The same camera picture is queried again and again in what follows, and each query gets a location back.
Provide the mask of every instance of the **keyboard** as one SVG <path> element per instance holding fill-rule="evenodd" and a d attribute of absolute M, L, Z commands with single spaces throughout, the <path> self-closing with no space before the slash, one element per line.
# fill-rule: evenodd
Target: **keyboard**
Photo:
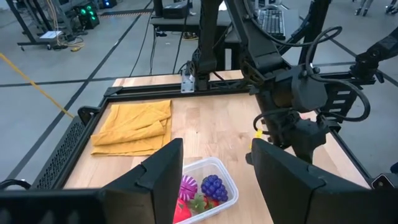
<path fill-rule="evenodd" d="M 278 40 L 285 40 L 284 14 L 280 9 L 260 10 L 257 22 L 261 28 Z"/>

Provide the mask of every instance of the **gray floor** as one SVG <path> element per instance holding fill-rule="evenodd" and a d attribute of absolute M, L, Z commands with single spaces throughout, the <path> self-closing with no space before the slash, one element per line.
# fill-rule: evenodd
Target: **gray floor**
<path fill-rule="evenodd" d="M 289 8 L 298 9 L 300 14 L 305 16 L 309 2 L 309 0 L 285 0 L 284 4 Z M 336 38 L 337 41 L 354 53 L 361 53 L 398 25 L 395 18 L 383 13 L 384 6 L 388 3 L 389 0 L 375 1 L 368 17 L 355 17 L 353 13 L 358 4 L 352 3 L 351 0 L 334 0 L 330 6 L 325 27 L 343 26 L 344 31 Z M 146 4 L 147 1 L 144 0 L 124 0 L 112 10 L 142 9 Z M 26 47 L 26 51 L 23 52 L 16 45 L 18 41 L 25 41 L 19 24 L 13 22 L 12 14 L 2 12 L 0 13 L 0 52 L 35 82 L 85 80 L 90 76 L 94 78 L 95 82 L 89 82 L 79 95 L 76 93 L 84 84 L 83 81 L 41 85 L 61 105 L 68 105 L 69 112 L 76 114 L 77 109 L 83 105 L 96 106 L 104 91 L 113 83 L 113 80 L 98 81 L 95 79 L 123 77 L 130 74 L 138 57 L 148 18 L 149 16 L 140 17 L 116 50 L 101 67 L 98 67 L 109 50 L 135 20 L 135 17 L 102 19 L 98 27 L 89 30 L 89 34 L 83 37 L 85 47 L 76 53 L 68 50 L 48 51 L 42 47 Z M 152 35 L 153 31 L 150 27 L 141 57 L 132 73 L 133 76 L 149 73 Z M 172 73 L 178 38 L 178 35 L 169 33 L 168 37 L 157 39 L 153 74 Z M 177 68 L 191 57 L 196 46 L 196 41 L 182 42 Z M 292 49 L 284 57 L 290 63 L 296 63 L 299 52 L 300 49 Z M 327 42 L 319 46 L 314 62 L 352 61 L 354 61 L 352 55 L 336 44 Z M 398 80 L 398 73 L 394 70 L 396 62 L 397 59 L 394 58 L 381 63 L 381 70 Z M 322 67 L 323 72 L 339 72 L 347 69 L 348 66 Z M 3 61 L 0 61 L 0 71 L 0 86 L 26 83 Z M 381 172 L 387 172 L 389 167 L 398 161 L 398 151 L 396 150 L 398 138 L 395 138 L 395 133 L 398 131 L 398 122 L 395 116 L 398 112 L 398 98 L 396 97 L 398 88 L 388 82 L 378 83 L 374 86 L 367 86 L 364 92 L 372 104 L 370 118 L 362 123 L 344 123 L 341 135 L 367 170 L 375 176 Z M 70 104 L 71 99 L 75 99 L 73 104 Z M 36 147 L 35 143 L 38 138 L 55 121 L 59 110 L 32 86 L 0 88 L 0 105 L 2 105 L 0 107 L 0 114 L 2 114 L 0 117 L 2 132 L 0 135 L 2 142 L 0 180 L 7 178 L 21 159 L 32 149 L 31 152 L 35 151 L 35 153 L 26 166 L 20 172 L 16 172 L 17 178 L 32 182 L 62 137 L 70 123 L 70 118 L 64 116 L 60 119 L 45 141 Z M 362 106 L 360 102 L 357 102 L 351 116 L 360 112 L 362 112 Z"/>

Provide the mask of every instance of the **yellow cloth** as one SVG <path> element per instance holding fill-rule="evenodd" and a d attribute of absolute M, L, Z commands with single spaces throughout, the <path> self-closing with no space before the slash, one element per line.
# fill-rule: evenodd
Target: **yellow cloth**
<path fill-rule="evenodd" d="M 171 100 L 112 105 L 98 134 L 91 136 L 96 156 L 147 156 L 171 140 Z"/>

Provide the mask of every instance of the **clear plastic container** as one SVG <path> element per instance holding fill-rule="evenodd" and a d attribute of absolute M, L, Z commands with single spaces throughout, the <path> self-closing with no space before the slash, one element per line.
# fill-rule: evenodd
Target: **clear plastic container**
<path fill-rule="evenodd" d="M 228 201 L 201 214 L 194 215 L 189 219 L 179 222 L 178 224 L 189 224 L 189 223 L 196 223 L 202 221 L 208 217 L 211 217 L 213 215 L 216 215 L 217 213 L 222 212 L 224 209 L 229 208 L 238 201 L 239 197 L 238 188 L 236 187 L 233 179 L 226 170 L 224 164 L 215 157 L 202 159 L 200 161 L 196 161 L 194 163 L 184 166 L 182 174 L 189 175 L 193 177 L 195 180 L 197 180 L 199 185 L 198 188 L 199 192 L 200 192 L 201 181 L 205 177 L 213 174 L 217 175 L 219 178 L 221 178 L 221 180 L 223 180 L 225 189 L 228 191 Z"/>

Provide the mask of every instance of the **wooden table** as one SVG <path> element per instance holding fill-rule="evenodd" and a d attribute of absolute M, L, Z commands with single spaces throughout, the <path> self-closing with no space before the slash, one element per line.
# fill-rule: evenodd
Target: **wooden table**
<path fill-rule="evenodd" d="M 240 78 L 240 71 L 220 72 L 225 79 Z M 114 86 L 140 86 L 179 83 L 179 75 L 122 78 Z M 256 99 L 248 94 L 176 98 L 172 100 L 172 138 L 183 138 L 184 163 L 214 156 L 221 159 L 239 190 L 239 200 L 231 208 L 203 223 L 272 223 L 267 205 L 257 184 L 253 166 L 245 154 L 255 131 L 252 121 L 260 113 Z M 106 111 L 97 125 L 98 132 Z M 303 114 L 315 118 L 315 113 Z M 89 142 L 65 188 L 102 187 L 129 171 L 145 157 L 93 157 Z M 318 147 L 314 164 L 359 185 L 369 187 L 331 134 Z"/>

